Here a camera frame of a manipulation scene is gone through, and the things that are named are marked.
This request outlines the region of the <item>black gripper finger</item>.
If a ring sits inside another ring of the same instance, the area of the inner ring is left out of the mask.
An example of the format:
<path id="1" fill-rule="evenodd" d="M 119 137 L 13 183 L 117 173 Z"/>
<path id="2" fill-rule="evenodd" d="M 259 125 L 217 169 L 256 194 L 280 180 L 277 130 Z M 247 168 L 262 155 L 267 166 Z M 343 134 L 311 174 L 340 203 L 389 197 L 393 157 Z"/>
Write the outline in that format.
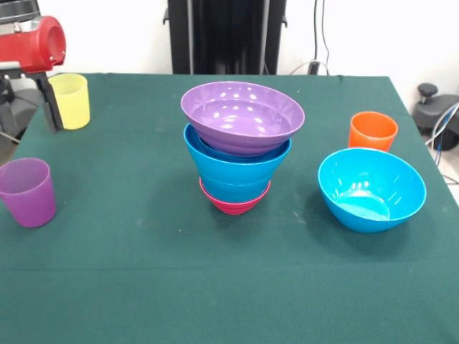
<path id="1" fill-rule="evenodd" d="M 15 129 L 14 114 L 11 104 L 14 100 L 14 92 L 10 81 L 1 79 L 1 127 L 5 133 L 13 133 Z"/>
<path id="2" fill-rule="evenodd" d="M 38 73 L 34 76 L 34 80 L 38 89 L 41 91 L 44 98 L 44 115 L 47 120 L 49 129 L 53 132 L 59 132 L 64 129 L 62 118 L 55 97 L 54 90 L 49 83 L 48 77 L 45 72 Z"/>

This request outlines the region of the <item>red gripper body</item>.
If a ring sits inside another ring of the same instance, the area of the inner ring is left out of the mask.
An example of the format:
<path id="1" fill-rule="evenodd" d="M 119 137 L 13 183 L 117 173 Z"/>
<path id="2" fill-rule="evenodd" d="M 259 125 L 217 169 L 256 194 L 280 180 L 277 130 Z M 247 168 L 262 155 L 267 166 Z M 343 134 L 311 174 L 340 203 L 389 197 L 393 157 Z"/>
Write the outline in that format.
<path id="1" fill-rule="evenodd" d="M 67 44 L 53 16 L 1 16 L 1 75 L 39 74 L 65 61 Z"/>

